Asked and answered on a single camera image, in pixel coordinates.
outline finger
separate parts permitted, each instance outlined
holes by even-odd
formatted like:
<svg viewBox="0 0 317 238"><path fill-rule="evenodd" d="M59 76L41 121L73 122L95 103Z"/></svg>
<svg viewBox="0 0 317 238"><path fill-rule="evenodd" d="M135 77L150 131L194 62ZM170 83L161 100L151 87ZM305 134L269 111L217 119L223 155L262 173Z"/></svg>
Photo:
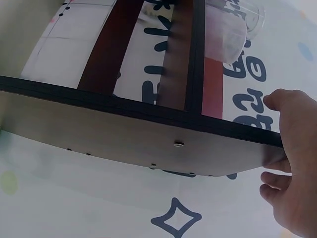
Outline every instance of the finger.
<svg viewBox="0 0 317 238"><path fill-rule="evenodd" d="M260 194L265 201L274 206L277 199L279 190L268 186L267 184L262 184L260 187Z"/></svg>
<svg viewBox="0 0 317 238"><path fill-rule="evenodd" d="M264 172L261 174L261 180L270 187L286 190L292 181L292 177Z"/></svg>
<svg viewBox="0 0 317 238"><path fill-rule="evenodd" d="M280 112L283 108L283 105L287 103L290 98L304 94L304 92L299 90L290 91L285 89L277 89L270 95L265 96L263 98L263 102L269 109Z"/></svg>
<svg viewBox="0 0 317 238"><path fill-rule="evenodd" d="M284 159L284 160L275 162L273 164L266 165L266 166L264 166L264 168L269 169L269 170L280 170L280 171L285 172L285 173L292 172L291 165L290 165L288 159Z"/></svg>

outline printed backdrop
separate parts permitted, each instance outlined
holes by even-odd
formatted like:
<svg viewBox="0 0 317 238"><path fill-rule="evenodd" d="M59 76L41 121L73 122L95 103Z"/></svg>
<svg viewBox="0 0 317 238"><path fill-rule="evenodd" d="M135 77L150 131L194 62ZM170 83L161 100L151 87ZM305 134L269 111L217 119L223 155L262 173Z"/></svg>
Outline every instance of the printed backdrop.
<svg viewBox="0 0 317 238"><path fill-rule="evenodd" d="M221 65L219 117L278 131L263 106L276 88L315 96L312 1L260 1L259 35ZM68 0L46 28L21 77L76 88L114 0ZM156 102L172 4L146 0L115 95ZM221 178L151 170L0 135L3 238L290 238L259 195L262 168Z"/></svg>

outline dark wood slat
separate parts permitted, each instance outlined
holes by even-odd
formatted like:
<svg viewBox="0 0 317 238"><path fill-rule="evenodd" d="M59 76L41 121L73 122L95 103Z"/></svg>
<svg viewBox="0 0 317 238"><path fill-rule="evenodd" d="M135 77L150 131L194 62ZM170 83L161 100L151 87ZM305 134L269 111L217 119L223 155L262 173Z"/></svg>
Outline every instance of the dark wood slat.
<svg viewBox="0 0 317 238"><path fill-rule="evenodd" d="M184 110L192 40L193 5L193 0L179 0L175 5L157 105Z"/></svg>
<svg viewBox="0 0 317 238"><path fill-rule="evenodd" d="M194 0L194 17L185 110L202 113L205 60L205 0Z"/></svg>
<svg viewBox="0 0 317 238"><path fill-rule="evenodd" d="M111 95L144 0L117 0L87 62L78 89Z"/></svg>

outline black lettering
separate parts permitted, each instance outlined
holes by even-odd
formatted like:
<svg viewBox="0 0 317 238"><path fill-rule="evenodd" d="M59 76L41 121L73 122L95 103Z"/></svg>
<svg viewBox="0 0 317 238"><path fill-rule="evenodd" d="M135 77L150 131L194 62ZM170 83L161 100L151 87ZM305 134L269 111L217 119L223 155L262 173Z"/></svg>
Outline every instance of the black lettering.
<svg viewBox="0 0 317 238"><path fill-rule="evenodd" d="M263 96L263 93L261 91L257 91L251 88L247 89L247 92L251 94L252 96L255 97L257 104L253 103L254 102L254 97L248 95L248 94L236 94L232 97L232 101L234 105L239 108L240 110L247 111L248 109L242 104L243 101L247 102L252 102L251 107L253 108L254 111L257 113L263 113L264 112L264 105L262 102L261 97Z"/></svg>
<svg viewBox="0 0 317 238"><path fill-rule="evenodd" d="M223 66L223 74L233 78L245 78L247 76L247 72L244 67L244 63L242 59L243 55L244 55L244 51L242 51L238 60L232 64L233 70L227 69L226 67Z"/></svg>
<svg viewBox="0 0 317 238"><path fill-rule="evenodd" d="M273 119L271 117L263 116L263 115L257 115L257 118L251 117L251 116L239 116L235 120L233 120L236 123L249 125L249 126L255 126L257 128L263 129L262 124L265 125L266 130L272 130L271 125L273 124Z"/></svg>
<svg viewBox="0 0 317 238"><path fill-rule="evenodd" d="M256 79L259 82L266 81L266 69L262 60L256 57L248 56L246 58L246 64L247 64L248 72L254 79ZM253 69L251 68L251 65L253 65L254 71L260 74L259 76L255 75L255 73L253 72Z"/></svg>

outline glass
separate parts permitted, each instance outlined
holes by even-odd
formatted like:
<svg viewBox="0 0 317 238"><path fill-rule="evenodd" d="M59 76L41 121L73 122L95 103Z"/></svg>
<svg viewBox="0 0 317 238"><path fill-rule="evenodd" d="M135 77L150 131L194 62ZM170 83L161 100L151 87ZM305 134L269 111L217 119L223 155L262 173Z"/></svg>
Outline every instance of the glass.
<svg viewBox="0 0 317 238"><path fill-rule="evenodd" d="M116 0L7 1L0 75L77 88Z"/></svg>
<svg viewBox="0 0 317 238"><path fill-rule="evenodd" d="M247 37L245 21L216 7L206 6L205 57L234 63Z"/></svg>
<svg viewBox="0 0 317 238"><path fill-rule="evenodd" d="M247 0L207 0L206 3L245 20L248 40L255 38L263 28L265 9L260 4Z"/></svg>

